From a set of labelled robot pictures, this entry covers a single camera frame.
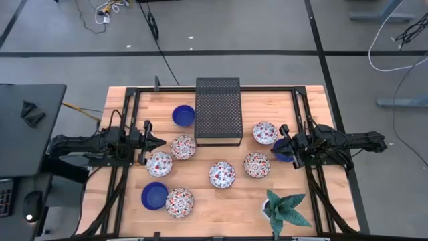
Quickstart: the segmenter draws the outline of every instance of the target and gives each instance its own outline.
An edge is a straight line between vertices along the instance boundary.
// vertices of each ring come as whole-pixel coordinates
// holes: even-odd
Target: potted plant
[[[274,231],[275,240],[282,230],[282,220],[297,226],[311,227],[310,223],[299,214],[296,207],[305,197],[305,194],[291,195],[279,198],[271,190],[267,191],[267,200],[263,205],[263,211],[270,219],[270,226]]]

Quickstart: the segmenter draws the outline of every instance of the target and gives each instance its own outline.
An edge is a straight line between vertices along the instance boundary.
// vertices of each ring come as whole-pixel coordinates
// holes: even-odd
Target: ceramic bowl
[[[185,188],[176,188],[172,190],[167,197],[167,212],[174,218],[184,218],[189,215],[193,209],[193,196]]]
[[[141,193],[141,202],[148,210],[158,210],[165,205],[168,189],[160,182],[149,183]]]
[[[188,127],[195,120],[195,110],[188,105],[178,106],[173,111],[173,121],[180,127]]]
[[[253,136],[258,143],[269,145],[275,142],[278,131],[273,124],[262,121],[254,125]]]
[[[236,172],[230,164],[220,161],[209,170],[209,181],[216,188],[228,188],[235,181]]]
[[[270,172],[270,161],[263,153],[250,153],[243,160],[243,167],[248,175],[262,178]]]
[[[179,160],[187,160],[196,151],[196,141],[189,136],[182,135],[171,143],[171,154]]]
[[[284,142],[284,139],[277,140],[275,142],[275,144],[274,144],[274,149],[277,148],[277,147],[279,147],[283,142]],[[294,161],[294,158],[293,158],[292,155],[286,156],[286,155],[282,155],[282,154],[279,154],[279,153],[274,153],[274,155],[275,155],[276,159],[279,160],[279,161],[284,161],[284,162],[292,162],[292,161]]]
[[[173,159],[168,153],[153,153],[147,160],[147,171],[154,177],[163,177],[173,168]]]

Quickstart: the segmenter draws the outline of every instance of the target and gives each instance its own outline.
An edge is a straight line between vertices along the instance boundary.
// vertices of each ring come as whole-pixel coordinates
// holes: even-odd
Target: red and white patterned bowl
[[[270,172],[270,161],[263,153],[250,153],[243,160],[243,167],[250,176],[262,178]]]
[[[153,153],[147,160],[147,171],[154,177],[163,177],[173,168],[173,159],[168,153]]]
[[[219,161],[209,169],[209,181],[216,188],[230,187],[235,177],[235,168],[225,161]]]
[[[176,188],[172,190],[167,197],[167,212],[174,218],[184,218],[189,215],[193,209],[193,195],[185,188]]]
[[[262,121],[254,125],[253,136],[258,143],[269,145],[275,142],[278,131],[273,124]]]
[[[187,160],[195,154],[196,141],[186,135],[174,139],[171,143],[171,154],[177,159]]]

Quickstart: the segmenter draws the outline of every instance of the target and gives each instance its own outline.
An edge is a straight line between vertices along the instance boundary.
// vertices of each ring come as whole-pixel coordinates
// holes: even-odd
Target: black perforated box
[[[239,146],[243,137],[239,78],[196,79],[198,146]]]

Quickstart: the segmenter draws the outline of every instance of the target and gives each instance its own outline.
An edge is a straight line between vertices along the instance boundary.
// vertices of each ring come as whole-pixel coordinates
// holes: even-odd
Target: wooden tabletop
[[[114,109],[122,110],[126,87],[110,87],[102,117],[102,126],[106,127]],[[323,86],[307,86],[312,118],[317,123],[333,126]],[[308,182],[304,168],[295,170],[291,163],[275,160],[270,153],[271,145],[261,145],[252,137],[253,125],[259,121],[268,121],[277,128],[286,123],[290,135],[297,133],[297,123],[289,92],[247,92],[241,93],[244,138],[240,147],[198,147],[195,155],[186,161],[174,160],[173,169],[165,177],[153,177],[145,166],[136,164],[130,168],[128,185],[124,200],[124,211],[120,236],[271,236],[269,220],[261,210],[266,200],[266,190],[270,189],[280,197],[305,193],[307,196],[296,209],[312,227],[299,227],[284,222],[282,236],[316,235],[314,215],[310,203]],[[178,127],[171,119],[175,107],[182,104],[195,106],[194,92],[144,92],[140,96],[140,105],[136,126],[143,129],[144,120],[153,124],[153,135],[167,141],[156,151],[170,152],[171,141],[179,135],[193,136],[193,125]],[[114,117],[113,125],[120,118]],[[250,177],[243,168],[243,160],[251,152],[258,151],[271,160],[272,169],[262,179]],[[227,161],[236,170],[236,180],[230,188],[216,189],[208,179],[212,164]],[[94,220],[106,201],[110,168],[104,167],[89,180],[83,202],[82,220],[79,232],[85,230]],[[330,201],[348,224],[359,230],[354,203],[348,186],[348,180],[342,167],[324,166]],[[143,188],[153,181],[164,183],[169,190],[177,187],[187,188],[195,198],[193,211],[185,218],[173,218],[162,208],[150,211],[141,204]],[[323,229],[327,231],[324,208],[320,202]],[[112,230],[116,208],[110,213],[109,230]]]

